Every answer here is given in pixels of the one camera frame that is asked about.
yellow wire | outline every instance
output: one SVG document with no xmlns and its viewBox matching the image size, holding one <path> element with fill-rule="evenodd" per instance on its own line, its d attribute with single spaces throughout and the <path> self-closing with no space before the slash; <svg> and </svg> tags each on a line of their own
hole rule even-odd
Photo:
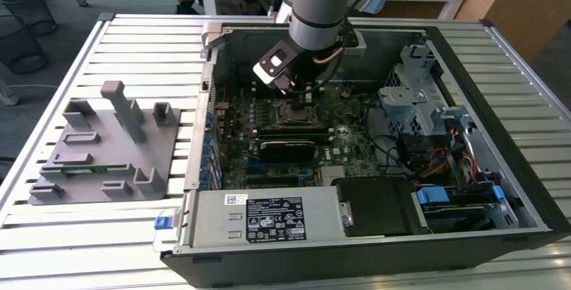
<svg viewBox="0 0 571 290">
<path fill-rule="evenodd" d="M 468 163 L 469 163 L 469 171 L 471 171 L 473 169 L 473 161 L 472 161 L 472 159 L 465 154 L 461 155 L 461 158 L 464 158 L 468 161 Z"/>
<path fill-rule="evenodd" d="M 437 165 L 427 174 L 423 174 L 420 177 L 425 178 L 427 176 L 431 176 L 432 174 L 443 170 L 447 166 L 448 162 L 440 163 L 440 165 Z"/>
</svg>

green circuit board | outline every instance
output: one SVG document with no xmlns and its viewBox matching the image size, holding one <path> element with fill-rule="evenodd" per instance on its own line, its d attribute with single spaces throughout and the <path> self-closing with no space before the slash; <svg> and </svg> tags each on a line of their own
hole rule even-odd
<svg viewBox="0 0 571 290">
<path fill-rule="evenodd" d="M 347 86 L 327 85 L 320 97 L 315 98 L 313 124 L 324 128 L 327 140 L 316 143 L 311 162 L 297 164 L 263 163 L 259 158 L 260 140 L 251 135 L 252 130 L 271 129 L 275 126 L 284 100 L 257 99 L 255 92 L 244 90 L 229 97 L 228 101 L 232 103 L 224 111 L 223 121 L 219 121 L 225 156 L 223 189 L 291 186 L 281 186 L 280 182 L 272 183 L 272 180 L 260 186 L 249 180 L 256 178 L 297 178 L 296 186 L 320 186 L 319 169 L 323 166 L 343 166 L 345 177 L 379 175 L 375 151 L 363 128 L 363 116 L 371 95 L 347 95 Z M 300 134 L 299 139 L 307 138 L 308 135 Z"/>
</svg>

aluminum table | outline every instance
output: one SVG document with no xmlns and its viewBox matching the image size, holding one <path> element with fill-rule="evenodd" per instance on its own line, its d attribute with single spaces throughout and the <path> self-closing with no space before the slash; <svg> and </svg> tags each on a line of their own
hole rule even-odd
<svg viewBox="0 0 571 290">
<path fill-rule="evenodd" d="M 205 22 L 267 23 L 264 17 L 116 15 L 99 21 L 0 186 L 0 289 L 192 289 L 159 260 L 153 219 L 181 205 Z M 355 19 L 360 25 L 417 25 L 413 19 Z M 437 26 L 556 203 L 571 216 L 571 114 L 495 28 L 477 22 Z M 169 102 L 181 120 L 168 198 L 31 206 L 29 188 L 53 149 L 71 98 L 100 97 L 105 80 L 121 80 L 141 108 Z M 444 78 L 453 99 L 453 85 Z M 264 289 L 570 289 L 570 238 L 511 253 L 475 269 L 268 285 Z M 260 286 L 241 287 L 260 289 Z"/>
</svg>

warning label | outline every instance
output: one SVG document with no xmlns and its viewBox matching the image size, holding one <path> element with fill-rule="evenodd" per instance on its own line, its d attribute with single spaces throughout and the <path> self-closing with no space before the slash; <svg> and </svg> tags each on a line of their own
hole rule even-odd
<svg viewBox="0 0 571 290">
<path fill-rule="evenodd" d="M 247 200 L 249 243 L 305 240 L 301 198 Z"/>
</svg>

floor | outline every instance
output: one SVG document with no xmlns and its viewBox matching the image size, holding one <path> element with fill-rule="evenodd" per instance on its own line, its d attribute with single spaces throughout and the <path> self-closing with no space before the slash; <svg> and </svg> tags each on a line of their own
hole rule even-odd
<svg viewBox="0 0 571 290">
<path fill-rule="evenodd" d="M 75 56 L 83 46 L 99 13 L 173 14 L 176 0 L 88 0 L 89 7 L 79 7 L 75 0 L 45 0 L 57 21 L 57 31 L 39 38 L 49 65 L 39 72 L 19 76 L 0 65 L 0 78 L 8 85 L 59 85 Z M 8 14 L 0 7 L 0 15 Z M 532 63 L 535 71 L 552 88 L 567 107 L 571 107 L 571 26 L 566 26 Z M 0 156 L 16 157 L 37 119 L 52 97 L 53 88 L 25 87 L 13 89 L 20 104 L 0 104 Z M 9 163 L 0 162 L 0 178 L 9 170 Z"/>
<path fill-rule="evenodd" d="M 88 0 L 79 7 L 75 0 L 45 0 L 57 22 L 57 30 L 39 37 L 49 58 L 48 66 L 28 75 L 15 75 L 0 64 L 0 78 L 12 85 L 59 85 L 77 52 L 96 23 L 99 13 L 175 14 L 176 0 Z M 8 15 L 0 5 L 0 15 Z M 0 102 L 0 156 L 16 157 L 52 98 L 55 89 L 44 87 L 13 88 L 20 103 L 7 107 Z M 0 162 L 0 178 L 5 177 L 9 163 Z"/>
</svg>

